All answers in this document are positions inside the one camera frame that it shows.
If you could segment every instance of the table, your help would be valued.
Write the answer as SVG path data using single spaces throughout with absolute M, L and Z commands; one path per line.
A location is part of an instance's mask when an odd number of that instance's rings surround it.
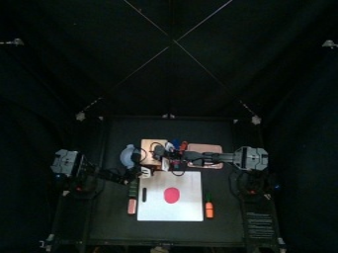
M 218 144 L 224 152 L 244 145 L 264 145 L 260 128 L 249 120 L 114 118 L 103 129 L 102 136 L 94 136 L 102 148 L 85 149 L 91 150 L 89 159 L 97 159 L 93 162 L 106 169 L 122 167 L 122 150 L 127 144 L 141 145 L 144 138 Z M 205 221 L 138 221 L 136 215 L 127 214 L 129 187 L 113 182 L 103 182 L 103 191 L 94 200 L 61 197 L 57 244 L 77 244 L 83 252 L 87 244 L 245 247 L 244 203 L 230 191 L 237 170 L 229 164 L 221 170 L 200 170 L 202 193 L 212 193 L 216 213 Z

